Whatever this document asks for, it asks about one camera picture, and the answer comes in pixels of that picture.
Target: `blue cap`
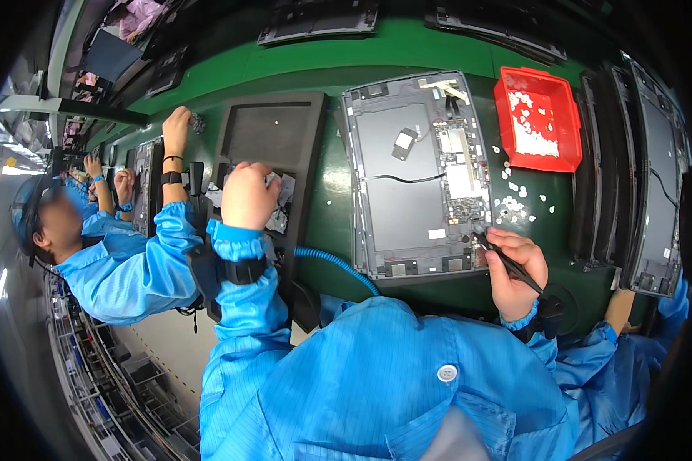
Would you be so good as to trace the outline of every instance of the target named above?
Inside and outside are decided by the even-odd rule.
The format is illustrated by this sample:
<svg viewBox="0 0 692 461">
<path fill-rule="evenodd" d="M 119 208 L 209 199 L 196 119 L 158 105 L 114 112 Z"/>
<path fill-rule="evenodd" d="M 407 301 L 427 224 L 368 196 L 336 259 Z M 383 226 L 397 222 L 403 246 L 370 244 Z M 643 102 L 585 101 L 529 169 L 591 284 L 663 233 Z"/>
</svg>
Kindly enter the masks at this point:
<svg viewBox="0 0 692 461">
<path fill-rule="evenodd" d="M 46 192 L 50 189 L 53 189 L 52 193 L 47 194 Z M 33 243 L 33 233 L 38 221 L 39 204 L 53 197 L 61 189 L 66 188 L 62 187 L 58 180 L 48 175 L 33 176 L 20 185 L 13 203 L 10 205 L 10 221 L 13 231 L 18 238 L 20 247 L 31 258 L 30 265 L 33 265 L 33 257 L 35 256 L 36 247 Z"/>
</svg>

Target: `metal shelf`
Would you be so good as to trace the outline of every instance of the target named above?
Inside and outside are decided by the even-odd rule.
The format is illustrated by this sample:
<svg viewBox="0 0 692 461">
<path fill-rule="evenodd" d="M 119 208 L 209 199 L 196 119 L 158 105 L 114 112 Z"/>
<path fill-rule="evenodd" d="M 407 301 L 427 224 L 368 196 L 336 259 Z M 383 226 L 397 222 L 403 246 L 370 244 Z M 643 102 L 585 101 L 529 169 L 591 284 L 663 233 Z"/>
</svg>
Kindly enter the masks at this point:
<svg viewBox="0 0 692 461">
<path fill-rule="evenodd" d="M 57 373 L 96 457 L 200 459 L 198 415 L 186 415 L 166 390 L 166 372 L 145 353 L 124 360 L 129 354 L 119 352 L 109 325 L 86 315 L 64 282 L 50 276 L 45 281 Z"/>
<path fill-rule="evenodd" d="M 85 442 L 97 459 L 146 459 L 140 451 L 135 453 L 138 456 L 129 455 L 129 448 L 133 451 L 133 444 L 130 444 L 128 436 L 107 411 L 103 414 L 103 410 L 108 406 L 99 386 L 109 377 L 88 361 L 82 346 L 82 342 L 87 340 L 78 335 L 83 331 L 83 327 L 76 325 L 68 312 L 68 303 L 71 302 L 69 296 L 62 296 L 58 283 L 50 277 L 45 277 L 45 281 L 44 296 L 48 310 L 46 326 L 57 374 L 67 404 Z"/>
</svg>

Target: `black wrist strap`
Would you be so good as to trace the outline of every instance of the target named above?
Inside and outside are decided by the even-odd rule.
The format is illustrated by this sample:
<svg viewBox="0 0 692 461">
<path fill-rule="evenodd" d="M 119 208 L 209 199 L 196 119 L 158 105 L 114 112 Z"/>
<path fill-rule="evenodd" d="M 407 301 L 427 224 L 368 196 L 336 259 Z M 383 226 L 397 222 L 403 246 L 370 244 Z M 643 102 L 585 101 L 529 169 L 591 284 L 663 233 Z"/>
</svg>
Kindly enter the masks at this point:
<svg viewBox="0 0 692 461">
<path fill-rule="evenodd" d="M 538 317 L 538 314 L 536 314 L 534 318 L 531 318 L 531 321 L 528 322 L 525 327 L 521 328 L 520 330 L 511 331 L 510 333 L 512 333 L 514 337 L 518 338 L 524 344 L 527 344 L 533 338 L 535 333 L 541 331 L 543 331 L 543 325 L 541 323 L 541 319 Z"/>
<path fill-rule="evenodd" d="M 538 313 L 525 327 L 511 333 L 524 343 L 533 338 L 534 333 L 544 333 L 546 339 L 553 339 L 559 333 L 559 327 L 564 319 L 564 303 L 555 296 L 538 300 Z"/>
<path fill-rule="evenodd" d="M 165 184 L 177 184 L 182 182 L 182 173 L 176 171 L 169 171 L 161 175 L 161 185 Z"/>
<path fill-rule="evenodd" d="M 191 248 L 186 254 L 187 267 L 193 275 L 198 290 L 206 301 L 214 301 L 220 283 L 229 281 L 234 285 L 256 283 L 266 271 L 266 257 L 245 259 L 236 263 L 222 260 L 205 244 Z"/>
</svg>

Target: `white button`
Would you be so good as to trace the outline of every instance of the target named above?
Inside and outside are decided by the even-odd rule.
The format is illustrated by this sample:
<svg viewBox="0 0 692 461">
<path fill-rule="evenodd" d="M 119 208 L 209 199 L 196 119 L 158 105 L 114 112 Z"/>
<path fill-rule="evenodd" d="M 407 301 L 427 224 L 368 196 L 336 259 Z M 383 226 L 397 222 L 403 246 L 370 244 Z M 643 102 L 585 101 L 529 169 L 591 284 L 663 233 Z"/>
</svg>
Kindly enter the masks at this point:
<svg viewBox="0 0 692 461">
<path fill-rule="evenodd" d="M 459 372 L 453 365 L 443 365 L 438 369 L 438 379 L 442 380 L 444 383 L 453 381 Z"/>
</svg>

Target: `woman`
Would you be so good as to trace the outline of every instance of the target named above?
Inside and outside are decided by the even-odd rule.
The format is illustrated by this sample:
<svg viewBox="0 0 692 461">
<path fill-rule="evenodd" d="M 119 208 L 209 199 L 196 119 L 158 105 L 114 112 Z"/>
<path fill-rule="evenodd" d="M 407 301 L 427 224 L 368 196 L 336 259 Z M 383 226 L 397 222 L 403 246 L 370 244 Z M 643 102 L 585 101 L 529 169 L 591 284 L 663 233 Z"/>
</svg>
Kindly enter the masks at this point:
<svg viewBox="0 0 692 461">
<path fill-rule="evenodd" d="M 144 32 L 165 11 L 165 6 L 153 0 L 132 0 L 128 4 L 119 0 L 108 13 L 105 24 L 117 24 L 120 27 L 120 39 L 132 43 L 138 34 Z"/>
</svg>

